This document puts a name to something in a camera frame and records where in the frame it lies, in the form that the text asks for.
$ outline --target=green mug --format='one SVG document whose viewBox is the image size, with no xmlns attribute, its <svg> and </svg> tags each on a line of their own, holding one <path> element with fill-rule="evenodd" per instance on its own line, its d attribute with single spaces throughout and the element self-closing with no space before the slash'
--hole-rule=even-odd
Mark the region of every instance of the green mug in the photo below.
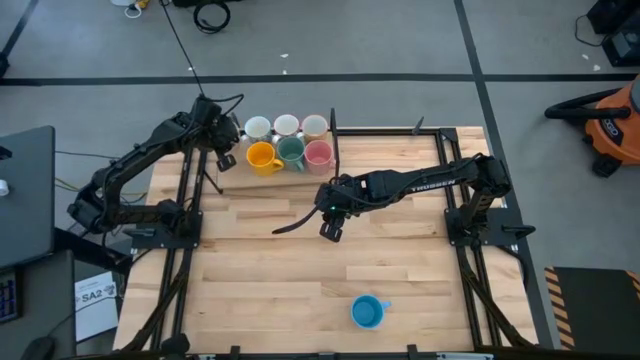
<svg viewBox="0 0 640 360">
<path fill-rule="evenodd" d="M 300 138 L 291 136 L 281 139 L 278 142 L 277 153 L 286 170 L 304 171 L 304 141 Z"/>
</svg>

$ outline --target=pink mug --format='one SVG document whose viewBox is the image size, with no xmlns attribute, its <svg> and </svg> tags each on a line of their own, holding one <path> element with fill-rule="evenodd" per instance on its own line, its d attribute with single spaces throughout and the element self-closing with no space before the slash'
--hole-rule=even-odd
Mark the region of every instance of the pink mug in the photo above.
<svg viewBox="0 0 640 360">
<path fill-rule="evenodd" d="M 324 175 L 335 167 L 333 148 L 324 140 L 314 140 L 304 149 L 307 168 L 313 175 Z"/>
</svg>

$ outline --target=yellow mug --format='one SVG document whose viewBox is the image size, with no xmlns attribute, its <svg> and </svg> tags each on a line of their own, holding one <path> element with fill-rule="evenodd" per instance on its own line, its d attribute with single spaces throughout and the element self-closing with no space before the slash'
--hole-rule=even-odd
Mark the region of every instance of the yellow mug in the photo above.
<svg viewBox="0 0 640 360">
<path fill-rule="evenodd" d="M 247 150 L 247 161 L 260 176 L 269 176 L 282 170 L 284 163 L 276 159 L 276 150 L 266 142 L 257 142 Z"/>
</svg>

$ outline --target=yellow and black hazard stripe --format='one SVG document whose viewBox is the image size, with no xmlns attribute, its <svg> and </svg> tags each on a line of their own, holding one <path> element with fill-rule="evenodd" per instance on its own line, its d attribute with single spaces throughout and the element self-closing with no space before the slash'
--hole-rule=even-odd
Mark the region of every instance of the yellow and black hazard stripe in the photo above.
<svg viewBox="0 0 640 360">
<path fill-rule="evenodd" d="M 569 325 L 569 315 L 562 298 L 562 289 L 560 288 L 560 280 L 552 267 L 545 268 L 544 276 L 547 280 L 547 289 L 551 297 L 551 306 L 553 307 L 553 315 L 556 318 L 556 326 L 560 333 L 560 344 L 563 350 L 573 350 L 575 342 L 571 335 L 571 326 Z"/>
<path fill-rule="evenodd" d="M 627 275 L 631 277 L 633 287 L 636 288 L 636 295 L 638 295 L 638 300 L 640 300 L 640 276 L 631 271 L 627 271 Z"/>
</svg>

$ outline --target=white mug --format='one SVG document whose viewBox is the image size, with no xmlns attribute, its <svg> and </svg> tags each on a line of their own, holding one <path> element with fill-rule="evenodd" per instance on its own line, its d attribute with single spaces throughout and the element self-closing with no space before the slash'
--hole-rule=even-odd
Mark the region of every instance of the white mug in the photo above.
<svg viewBox="0 0 640 360">
<path fill-rule="evenodd" d="M 320 115 L 309 115 L 302 121 L 302 132 L 307 144 L 314 140 L 326 139 L 328 131 L 329 123 Z"/>
<path fill-rule="evenodd" d="M 271 141 L 271 122 L 262 116 L 254 116 L 244 124 L 244 135 L 242 141 L 255 144 L 259 141 Z"/>
<path fill-rule="evenodd" d="M 273 129 L 276 132 L 276 135 L 273 137 L 271 142 L 275 146 L 278 142 L 284 138 L 290 136 L 297 136 L 299 139 L 302 139 L 304 134 L 298 133 L 300 130 L 300 121 L 293 115 L 280 115 L 273 122 Z"/>
</svg>

